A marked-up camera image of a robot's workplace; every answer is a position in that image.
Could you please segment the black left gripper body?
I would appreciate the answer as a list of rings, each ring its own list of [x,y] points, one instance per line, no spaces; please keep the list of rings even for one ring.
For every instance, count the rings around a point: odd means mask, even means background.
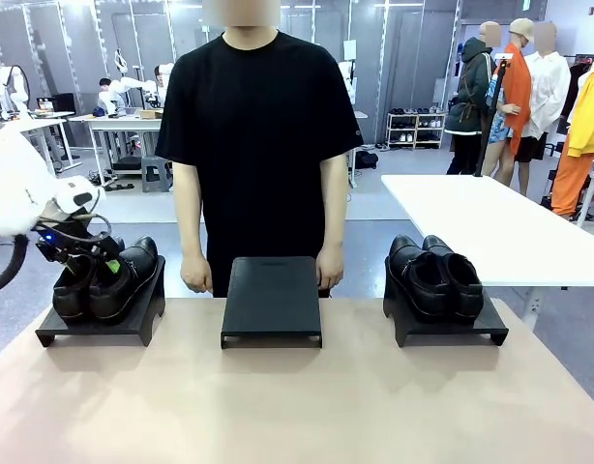
[[[108,236],[94,243],[68,241],[63,249],[69,255],[94,256],[107,262],[116,260],[119,257],[120,253],[125,249],[125,243],[120,237],[114,239]]]

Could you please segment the person's right hand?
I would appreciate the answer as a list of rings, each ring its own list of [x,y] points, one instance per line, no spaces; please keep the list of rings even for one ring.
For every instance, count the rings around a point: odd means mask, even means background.
[[[212,293],[213,280],[211,268],[201,254],[183,256],[181,278],[185,285],[195,293]]]

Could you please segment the person's left hand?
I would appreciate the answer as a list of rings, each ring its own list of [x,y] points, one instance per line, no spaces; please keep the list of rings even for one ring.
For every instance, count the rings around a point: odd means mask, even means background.
[[[331,290],[343,279],[344,258],[340,246],[325,246],[317,255],[318,288]]]

